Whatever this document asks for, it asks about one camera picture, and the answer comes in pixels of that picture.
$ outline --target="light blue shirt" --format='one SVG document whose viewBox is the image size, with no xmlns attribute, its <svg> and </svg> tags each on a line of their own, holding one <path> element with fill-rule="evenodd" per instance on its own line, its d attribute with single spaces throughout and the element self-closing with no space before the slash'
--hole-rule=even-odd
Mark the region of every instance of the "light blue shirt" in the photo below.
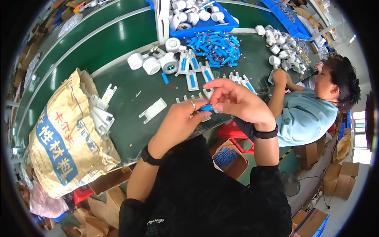
<svg viewBox="0 0 379 237">
<path fill-rule="evenodd" d="M 276 118 L 280 147 L 301 146 L 320 139 L 332 126 L 338 108 L 305 88 L 284 96 L 283 113 Z"/>
</svg>

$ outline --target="black shirt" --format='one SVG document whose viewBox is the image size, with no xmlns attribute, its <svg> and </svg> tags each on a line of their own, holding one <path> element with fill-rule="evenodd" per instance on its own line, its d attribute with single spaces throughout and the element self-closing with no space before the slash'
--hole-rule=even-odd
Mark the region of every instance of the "black shirt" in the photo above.
<svg viewBox="0 0 379 237">
<path fill-rule="evenodd" d="M 213 166 L 203 136 L 170 151 L 142 203 L 126 199 L 119 236 L 272 236 L 291 233 L 278 166 L 250 172 L 250 187 Z"/>
</svg>

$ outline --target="black sleeve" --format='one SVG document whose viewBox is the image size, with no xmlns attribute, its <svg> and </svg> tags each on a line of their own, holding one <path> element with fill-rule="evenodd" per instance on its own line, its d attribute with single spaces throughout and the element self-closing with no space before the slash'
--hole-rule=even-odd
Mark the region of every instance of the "black sleeve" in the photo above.
<svg viewBox="0 0 379 237">
<path fill-rule="evenodd" d="M 292 230 L 291 207 L 284 193 L 278 167 L 257 166 L 250 172 L 250 189 L 261 204 L 260 218 L 266 227 L 262 236 L 287 237 Z"/>
<path fill-rule="evenodd" d="M 120 207 L 119 237 L 142 236 L 146 227 L 145 204 L 128 198 Z"/>
</svg>

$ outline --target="wire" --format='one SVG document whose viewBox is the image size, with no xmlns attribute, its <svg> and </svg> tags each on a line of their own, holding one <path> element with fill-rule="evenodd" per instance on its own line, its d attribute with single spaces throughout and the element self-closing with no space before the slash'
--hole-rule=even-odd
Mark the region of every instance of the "wire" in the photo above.
<svg viewBox="0 0 379 237">
<path fill-rule="evenodd" d="M 312 176 L 312 177 L 305 177 L 305 178 L 302 178 L 302 179 L 298 179 L 298 181 L 300 181 L 300 180 L 303 180 L 303 179 L 309 179 L 309 178 L 315 178 L 315 177 L 317 177 L 317 178 L 319 178 L 320 179 L 320 182 L 323 184 L 323 186 L 324 186 L 324 181 L 321 179 L 321 177 L 319 177 L 319 176 Z M 328 207 L 328 209 L 330 209 L 330 206 L 328 205 L 328 204 L 326 204 L 326 201 L 325 201 L 325 193 L 323 192 L 323 197 L 324 197 L 324 203 L 325 203 L 325 206 L 327 206 Z"/>
</svg>

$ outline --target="pink plastic bag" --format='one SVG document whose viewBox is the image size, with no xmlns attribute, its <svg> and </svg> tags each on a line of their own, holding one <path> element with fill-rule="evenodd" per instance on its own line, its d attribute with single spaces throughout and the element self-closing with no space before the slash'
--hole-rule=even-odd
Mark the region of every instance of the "pink plastic bag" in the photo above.
<svg viewBox="0 0 379 237">
<path fill-rule="evenodd" d="M 47 195 L 42 186 L 33 181 L 30 191 L 29 210 L 41 217 L 57 218 L 69 209 L 63 198 L 54 199 Z"/>
</svg>

